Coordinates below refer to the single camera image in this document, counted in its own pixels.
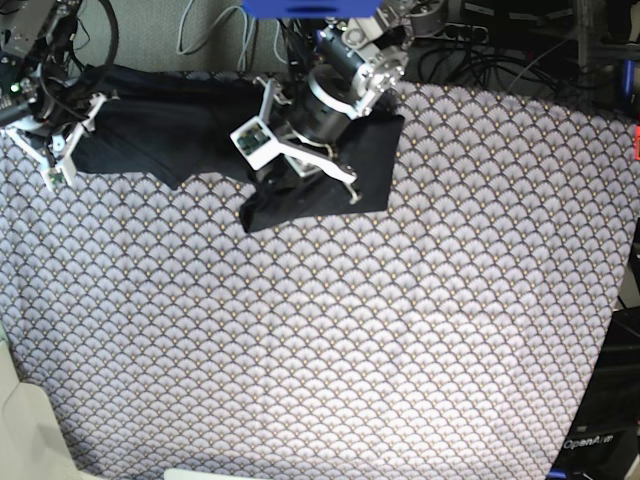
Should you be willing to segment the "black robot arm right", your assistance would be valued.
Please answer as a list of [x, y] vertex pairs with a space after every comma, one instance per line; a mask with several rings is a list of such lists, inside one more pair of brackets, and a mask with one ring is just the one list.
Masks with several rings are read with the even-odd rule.
[[100, 3], [110, 28], [104, 64], [84, 65], [74, 40], [80, 1], [3, 1], [1, 17], [1, 131], [34, 159], [50, 191], [71, 185], [72, 155], [95, 131], [115, 93], [99, 90], [114, 65], [119, 26], [109, 1]]

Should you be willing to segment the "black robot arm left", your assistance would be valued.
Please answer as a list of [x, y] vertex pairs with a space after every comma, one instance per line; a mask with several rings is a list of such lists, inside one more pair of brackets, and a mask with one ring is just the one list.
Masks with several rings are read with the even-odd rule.
[[260, 111], [231, 141], [255, 172], [282, 158], [301, 178], [323, 173], [341, 182], [357, 203], [358, 176], [339, 161], [337, 142], [404, 76], [415, 36], [442, 31], [448, 17], [446, 1], [384, 1], [370, 17], [328, 19], [302, 91], [288, 97], [277, 79], [258, 78]]

